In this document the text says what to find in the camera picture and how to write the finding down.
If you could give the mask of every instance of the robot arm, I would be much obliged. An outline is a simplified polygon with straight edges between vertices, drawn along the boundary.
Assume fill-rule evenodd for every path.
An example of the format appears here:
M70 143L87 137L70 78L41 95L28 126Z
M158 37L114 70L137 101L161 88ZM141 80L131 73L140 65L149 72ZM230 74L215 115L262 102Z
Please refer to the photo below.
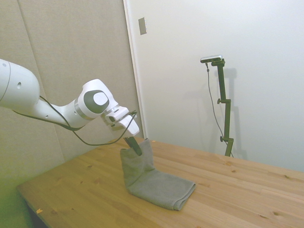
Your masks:
M18 114L59 124L69 130L79 130L91 120L102 116L112 127L127 128L128 137L139 132L129 110L120 106L112 93L99 79L83 85L78 98L65 106L52 106L39 99L39 83L34 74L17 64L0 59L0 106Z

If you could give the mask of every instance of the beige wall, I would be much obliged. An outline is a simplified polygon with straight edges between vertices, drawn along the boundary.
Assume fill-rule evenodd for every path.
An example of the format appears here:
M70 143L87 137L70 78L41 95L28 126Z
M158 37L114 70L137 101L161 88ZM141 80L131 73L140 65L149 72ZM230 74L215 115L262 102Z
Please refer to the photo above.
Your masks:
M139 112L121 0L3 0L0 58L31 70L53 104L68 104L99 78ZM142 129L140 114L136 121ZM78 133L90 143L117 136L100 118ZM0 108L0 227L31 227L18 184L91 149L64 128Z

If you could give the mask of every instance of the wood grain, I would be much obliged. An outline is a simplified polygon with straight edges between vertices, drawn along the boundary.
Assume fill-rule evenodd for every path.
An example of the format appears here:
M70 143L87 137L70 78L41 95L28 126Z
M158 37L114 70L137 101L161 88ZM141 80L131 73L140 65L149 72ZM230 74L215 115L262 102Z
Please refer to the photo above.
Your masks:
M96 148L18 190L53 228L303 228L304 173L152 141L155 167L194 181L181 211L129 194L119 142Z

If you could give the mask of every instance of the gray towel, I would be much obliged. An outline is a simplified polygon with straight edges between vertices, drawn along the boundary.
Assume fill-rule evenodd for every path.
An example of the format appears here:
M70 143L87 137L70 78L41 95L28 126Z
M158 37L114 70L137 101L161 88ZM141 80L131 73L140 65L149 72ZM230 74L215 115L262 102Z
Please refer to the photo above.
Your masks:
M122 149L124 183L128 191L141 199L170 210L180 210L195 189L195 183L156 170L150 140L139 144L142 155L134 149Z

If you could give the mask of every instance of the black circular joint cover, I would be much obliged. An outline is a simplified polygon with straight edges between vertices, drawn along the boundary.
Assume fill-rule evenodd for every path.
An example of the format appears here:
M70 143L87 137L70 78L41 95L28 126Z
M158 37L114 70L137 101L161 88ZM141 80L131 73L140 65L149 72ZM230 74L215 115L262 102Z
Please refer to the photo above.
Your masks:
M96 104L94 101L94 95L97 93L104 93L104 92L101 90L92 90L92 91L86 92L84 95L84 102L85 102L85 105L87 106L87 108L92 113L101 114L107 108L110 101L108 99L107 102L104 103L103 105Z

